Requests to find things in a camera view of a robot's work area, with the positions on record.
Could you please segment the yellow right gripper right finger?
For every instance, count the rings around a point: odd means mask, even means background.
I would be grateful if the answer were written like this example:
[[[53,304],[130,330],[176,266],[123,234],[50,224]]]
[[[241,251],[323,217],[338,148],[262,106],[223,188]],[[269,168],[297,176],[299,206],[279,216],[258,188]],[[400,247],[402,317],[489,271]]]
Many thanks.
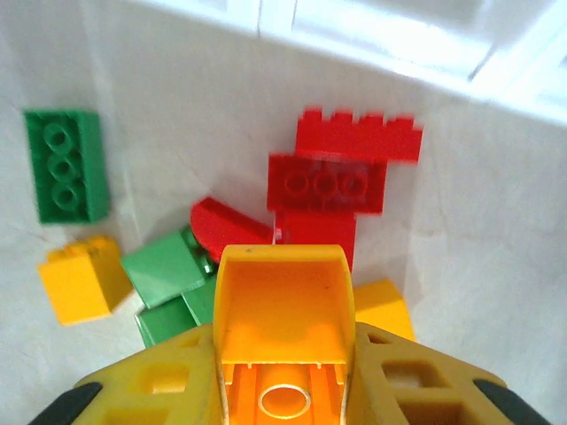
[[[356,325],[349,424],[545,424],[498,376],[432,348]]]

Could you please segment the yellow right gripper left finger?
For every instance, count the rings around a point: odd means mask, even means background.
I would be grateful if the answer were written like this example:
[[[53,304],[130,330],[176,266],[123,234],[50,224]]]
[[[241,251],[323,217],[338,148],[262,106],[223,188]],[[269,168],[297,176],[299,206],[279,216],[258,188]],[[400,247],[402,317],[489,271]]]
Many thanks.
[[[213,326],[203,325],[82,378],[34,424],[221,424]]]

